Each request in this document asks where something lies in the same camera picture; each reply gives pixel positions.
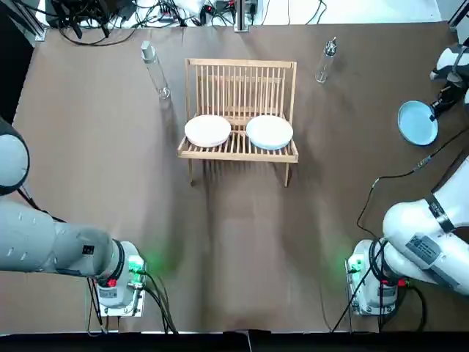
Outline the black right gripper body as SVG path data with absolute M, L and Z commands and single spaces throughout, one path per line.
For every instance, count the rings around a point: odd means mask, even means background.
M 461 99 L 461 97 L 462 86 L 455 84 L 452 81 L 447 81 L 439 92 L 437 98 L 437 109 L 449 110 Z

